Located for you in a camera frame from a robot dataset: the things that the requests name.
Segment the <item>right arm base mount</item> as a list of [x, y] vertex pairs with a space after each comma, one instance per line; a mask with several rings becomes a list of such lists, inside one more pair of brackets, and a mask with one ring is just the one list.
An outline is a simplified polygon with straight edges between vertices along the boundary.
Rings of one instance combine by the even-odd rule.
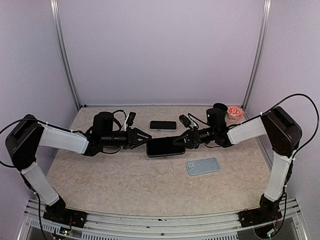
[[272, 202], [264, 196], [260, 199], [259, 207], [245, 209], [238, 213], [242, 228], [260, 225], [282, 218], [279, 201]]

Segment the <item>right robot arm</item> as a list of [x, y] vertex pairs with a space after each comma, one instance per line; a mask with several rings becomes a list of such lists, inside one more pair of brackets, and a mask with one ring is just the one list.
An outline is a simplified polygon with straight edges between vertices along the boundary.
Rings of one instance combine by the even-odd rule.
[[266, 135], [273, 151], [273, 162], [267, 188], [262, 199], [267, 201], [256, 210], [256, 218], [266, 222], [275, 212], [272, 203], [278, 201], [284, 194], [289, 173], [292, 170], [294, 153], [298, 150], [302, 138], [301, 127], [280, 106], [234, 126], [228, 126], [226, 115], [228, 108], [222, 103], [216, 103], [206, 111], [207, 128], [191, 127], [191, 121], [185, 115], [179, 120], [187, 130], [173, 140], [176, 146], [187, 149], [197, 149], [201, 144], [211, 141], [222, 148], [229, 148], [246, 140]]

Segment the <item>light blue phone case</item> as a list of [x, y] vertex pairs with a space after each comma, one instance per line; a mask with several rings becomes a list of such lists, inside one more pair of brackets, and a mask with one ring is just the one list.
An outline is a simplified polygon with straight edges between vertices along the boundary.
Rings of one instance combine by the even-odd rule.
[[209, 173], [215, 173], [221, 170], [220, 164], [215, 157], [192, 160], [186, 163], [188, 175], [199, 176]]

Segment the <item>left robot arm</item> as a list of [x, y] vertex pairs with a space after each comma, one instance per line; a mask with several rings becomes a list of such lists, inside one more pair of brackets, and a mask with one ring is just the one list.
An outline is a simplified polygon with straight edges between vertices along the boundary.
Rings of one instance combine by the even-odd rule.
[[132, 150], [148, 143], [152, 136], [139, 128], [132, 127], [135, 112], [130, 112], [120, 123], [114, 112], [102, 111], [93, 117], [92, 125], [86, 131], [71, 130], [25, 115], [7, 126], [1, 132], [11, 129], [5, 138], [5, 147], [12, 164], [5, 167], [16, 169], [25, 184], [44, 201], [50, 214], [63, 223], [70, 218], [70, 211], [60, 194], [47, 180], [43, 171], [44, 162], [38, 160], [45, 151], [51, 154], [59, 150], [85, 157], [105, 154], [106, 148]]

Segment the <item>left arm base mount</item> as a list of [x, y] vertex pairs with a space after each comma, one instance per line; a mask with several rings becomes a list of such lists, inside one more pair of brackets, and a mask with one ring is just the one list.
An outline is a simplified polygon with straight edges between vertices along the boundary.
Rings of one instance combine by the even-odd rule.
[[43, 218], [54, 223], [83, 229], [87, 215], [84, 211], [66, 208], [63, 204], [55, 203], [52, 206], [45, 206]]

